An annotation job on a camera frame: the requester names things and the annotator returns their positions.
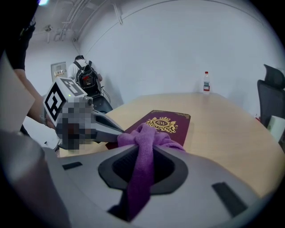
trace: gold emblem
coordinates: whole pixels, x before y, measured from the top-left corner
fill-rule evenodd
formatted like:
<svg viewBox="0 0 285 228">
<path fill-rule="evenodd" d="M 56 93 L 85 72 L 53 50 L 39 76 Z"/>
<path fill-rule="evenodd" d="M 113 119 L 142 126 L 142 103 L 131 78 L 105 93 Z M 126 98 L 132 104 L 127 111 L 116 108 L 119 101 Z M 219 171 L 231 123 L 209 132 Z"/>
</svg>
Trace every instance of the gold emblem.
<svg viewBox="0 0 285 228">
<path fill-rule="evenodd" d="M 146 121 L 146 124 L 154 127 L 155 129 L 166 131 L 168 133 L 175 133 L 178 127 L 178 125 L 175 125 L 176 121 L 170 122 L 170 118 L 167 117 L 160 117 L 159 119 L 153 117 L 152 119 Z"/>
</svg>

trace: hand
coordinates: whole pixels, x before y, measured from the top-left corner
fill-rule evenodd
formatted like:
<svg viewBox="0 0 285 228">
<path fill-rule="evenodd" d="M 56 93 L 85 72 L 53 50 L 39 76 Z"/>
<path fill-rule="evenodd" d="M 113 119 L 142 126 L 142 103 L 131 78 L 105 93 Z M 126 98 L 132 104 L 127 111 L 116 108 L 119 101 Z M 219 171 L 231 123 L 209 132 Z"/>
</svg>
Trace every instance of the hand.
<svg viewBox="0 0 285 228">
<path fill-rule="evenodd" d="M 46 115 L 46 125 L 49 127 L 49 128 L 52 128 L 55 130 L 55 126 L 53 125 L 53 122 L 52 120 L 50 119 L 49 115 Z"/>
</svg>

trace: white shirt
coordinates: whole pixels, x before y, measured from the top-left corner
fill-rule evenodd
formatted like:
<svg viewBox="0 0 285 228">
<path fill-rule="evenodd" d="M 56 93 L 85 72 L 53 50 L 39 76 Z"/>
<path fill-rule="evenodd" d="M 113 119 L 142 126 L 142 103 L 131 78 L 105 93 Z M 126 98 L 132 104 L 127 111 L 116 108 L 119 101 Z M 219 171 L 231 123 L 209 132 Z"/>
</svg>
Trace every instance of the white shirt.
<svg viewBox="0 0 285 228">
<path fill-rule="evenodd" d="M 89 61 L 86 60 L 86 59 L 78 59 L 76 60 L 76 62 L 78 62 L 80 64 L 81 67 L 83 66 L 86 66 L 88 65 Z M 93 69 L 95 69 L 95 65 L 94 63 L 92 62 L 92 65 L 91 67 Z M 75 77 L 76 77 L 76 74 L 77 74 L 77 71 L 79 70 L 79 68 L 73 63 L 69 66 L 68 68 L 68 72 L 67 72 L 67 76 L 68 78 L 71 78 L 71 79 L 74 79 L 75 80 Z"/>
</svg>

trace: white wall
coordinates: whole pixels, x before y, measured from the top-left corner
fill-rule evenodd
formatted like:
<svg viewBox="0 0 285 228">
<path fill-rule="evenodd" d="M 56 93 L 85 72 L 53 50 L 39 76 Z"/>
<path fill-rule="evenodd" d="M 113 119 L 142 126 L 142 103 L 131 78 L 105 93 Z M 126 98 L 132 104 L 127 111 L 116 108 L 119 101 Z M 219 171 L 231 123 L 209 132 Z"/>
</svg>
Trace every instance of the white wall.
<svg viewBox="0 0 285 228">
<path fill-rule="evenodd" d="M 106 4 L 79 39 L 104 78 L 112 106 L 145 94 L 212 92 L 259 113 L 263 64 L 285 68 L 285 52 L 266 19 L 246 1 L 125 0 L 123 25 Z"/>
<path fill-rule="evenodd" d="M 39 92 L 45 95 L 51 84 L 50 65 L 57 62 L 66 62 L 66 67 L 73 63 L 78 55 L 71 42 L 53 42 L 49 44 L 43 41 L 30 43 L 25 60 L 26 76 Z M 40 124 L 29 117 L 25 118 L 24 127 L 30 136 L 42 146 L 45 141 L 46 146 L 54 148 L 57 143 L 57 135 L 53 129 Z"/>
</svg>

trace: ceiling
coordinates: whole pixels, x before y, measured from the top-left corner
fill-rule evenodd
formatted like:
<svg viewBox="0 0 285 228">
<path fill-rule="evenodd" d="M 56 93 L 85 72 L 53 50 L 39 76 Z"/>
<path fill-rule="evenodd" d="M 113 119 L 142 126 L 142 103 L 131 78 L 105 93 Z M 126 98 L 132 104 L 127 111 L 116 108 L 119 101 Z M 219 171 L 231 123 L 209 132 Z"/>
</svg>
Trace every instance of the ceiling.
<svg viewBox="0 0 285 228">
<path fill-rule="evenodd" d="M 73 40 L 94 12 L 105 0 L 49 0 L 46 5 L 38 6 L 35 14 L 36 29 L 30 42 L 55 42 Z M 71 10 L 75 10 L 73 21 L 67 22 Z"/>
</svg>

